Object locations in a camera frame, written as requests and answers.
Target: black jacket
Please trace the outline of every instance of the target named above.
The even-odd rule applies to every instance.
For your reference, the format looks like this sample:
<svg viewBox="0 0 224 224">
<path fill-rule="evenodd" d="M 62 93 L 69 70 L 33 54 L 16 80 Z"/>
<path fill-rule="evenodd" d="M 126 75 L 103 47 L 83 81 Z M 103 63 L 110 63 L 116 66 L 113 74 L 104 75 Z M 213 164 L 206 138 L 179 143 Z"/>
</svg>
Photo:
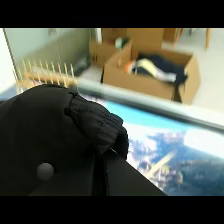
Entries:
<svg viewBox="0 0 224 224">
<path fill-rule="evenodd" d="M 0 194 L 124 195 L 127 186 L 119 188 L 116 169 L 143 177 L 125 162 L 128 136 L 122 123 L 103 106 L 56 85 L 38 86 L 2 103 Z M 37 176 L 42 163 L 54 168 L 47 182 Z M 130 179 L 123 175 L 121 182 Z M 148 193 L 161 194 L 142 181 Z"/>
</svg>

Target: computer screen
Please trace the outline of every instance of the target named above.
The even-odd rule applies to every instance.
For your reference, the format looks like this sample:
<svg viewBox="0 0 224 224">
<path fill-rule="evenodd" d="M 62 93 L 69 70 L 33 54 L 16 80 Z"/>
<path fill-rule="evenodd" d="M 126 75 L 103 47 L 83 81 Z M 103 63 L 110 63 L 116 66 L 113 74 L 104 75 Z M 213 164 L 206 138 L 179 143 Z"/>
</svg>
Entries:
<svg viewBox="0 0 224 224">
<path fill-rule="evenodd" d="M 224 135 L 110 100 L 84 95 L 120 116 L 127 162 L 170 196 L 224 195 Z"/>
</svg>

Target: gray snap button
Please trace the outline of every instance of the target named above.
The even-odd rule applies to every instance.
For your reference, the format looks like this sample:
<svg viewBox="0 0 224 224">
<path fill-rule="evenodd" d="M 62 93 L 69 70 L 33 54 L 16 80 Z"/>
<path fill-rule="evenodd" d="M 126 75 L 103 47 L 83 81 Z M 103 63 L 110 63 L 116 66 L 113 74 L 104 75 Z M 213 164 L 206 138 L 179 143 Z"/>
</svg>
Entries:
<svg viewBox="0 0 224 224">
<path fill-rule="evenodd" d="M 40 180 L 47 181 L 54 176 L 54 167 L 49 163 L 42 163 L 37 167 L 37 177 Z"/>
</svg>

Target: white floor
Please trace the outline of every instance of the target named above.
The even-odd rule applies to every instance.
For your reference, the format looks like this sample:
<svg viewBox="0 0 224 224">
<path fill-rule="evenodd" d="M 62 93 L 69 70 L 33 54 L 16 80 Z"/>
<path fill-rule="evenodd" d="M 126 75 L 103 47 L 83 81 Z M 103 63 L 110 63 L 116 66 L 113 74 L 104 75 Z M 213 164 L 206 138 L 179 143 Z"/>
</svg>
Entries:
<svg viewBox="0 0 224 224">
<path fill-rule="evenodd" d="M 175 50 L 193 52 L 198 59 L 201 85 L 193 105 L 224 113 L 224 28 L 211 30 L 210 47 L 207 50 L 206 29 L 200 28 L 192 35 L 188 31 L 189 29 L 184 29 Z M 163 47 L 174 49 L 169 43 L 164 43 Z M 101 69 L 91 67 L 84 72 L 82 78 L 100 82 L 101 74 Z"/>
</svg>

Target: wooden furniture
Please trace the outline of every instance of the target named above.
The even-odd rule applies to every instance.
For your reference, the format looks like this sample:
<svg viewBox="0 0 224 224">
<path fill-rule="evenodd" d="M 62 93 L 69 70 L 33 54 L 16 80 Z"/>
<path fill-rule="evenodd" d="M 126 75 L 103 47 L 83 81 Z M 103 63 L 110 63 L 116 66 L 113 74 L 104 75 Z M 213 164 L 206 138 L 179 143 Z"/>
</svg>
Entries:
<svg viewBox="0 0 224 224">
<path fill-rule="evenodd" d="M 177 28 L 177 35 L 176 35 L 174 44 L 176 44 L 178 40 L 180 39 L 180 35 L 182 34 L 183 29 L 184 28 Z M 209 48 L 210 36 L 211 36 L 211 28 L 207 28 L 206 29 L 206 44 L 205 44 L 206 49 Z"/>
</svg>

